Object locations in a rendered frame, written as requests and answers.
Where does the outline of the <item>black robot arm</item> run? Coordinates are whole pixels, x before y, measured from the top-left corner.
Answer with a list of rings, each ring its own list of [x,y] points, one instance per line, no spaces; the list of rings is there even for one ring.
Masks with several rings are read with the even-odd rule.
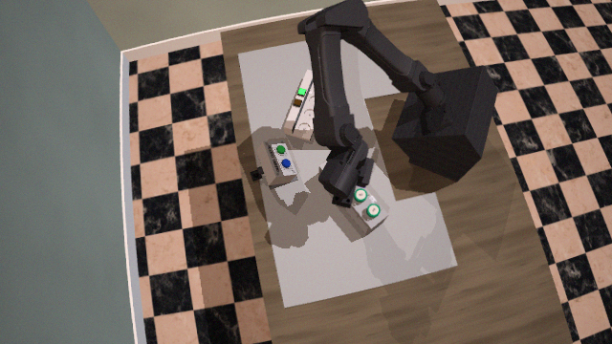
[[[401,93],[415,92],[425,106],[430,133],[452,124],[453,117],[442,73],[429,72],[419,60],[414,61],[393,45],[371,22],[362,0],[346,0],[333,6],[299,22],[297,31],[305,34],[311,57],[314,136],[319,145],[331,150],[318,181],[334,195],[332,204],[350,208],[357,182],[361,183],[364,177],[368,145],[355,127],[346,99],[341,39],[383,69]]]

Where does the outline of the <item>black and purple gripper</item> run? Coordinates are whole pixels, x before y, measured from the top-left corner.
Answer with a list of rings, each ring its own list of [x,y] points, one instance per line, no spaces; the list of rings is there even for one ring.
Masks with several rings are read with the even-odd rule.
[[[373,165],[374,165],[374,160],[373,159],[367,158],[366,162],[367,162],[367,166],[366,166],[366,170],[365,170],[365,174],[364,174],[364,178],[362,180],[362,183],[357,183],[357,186],[363,187],[363,188],[365,188],[367,185],[369,185],[371,174],[372,174],[372,169],[373,169]]]

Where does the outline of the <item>grey flat mat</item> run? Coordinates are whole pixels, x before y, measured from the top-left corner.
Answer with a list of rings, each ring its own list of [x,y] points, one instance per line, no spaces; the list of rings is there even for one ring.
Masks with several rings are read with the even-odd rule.
[[[370,194],[389,214],[367,236],[318,181],[331,150],[284,133],[301,82],[312,71],[306,41],[238,54],[251,137],[285,140],[297,181],[269,188],[259,179],[284,308],[400,282],[457,262],[435,192],[396,201],[365,99],[399,94],[387,74],[343,39],[344,90],[374,160]]]

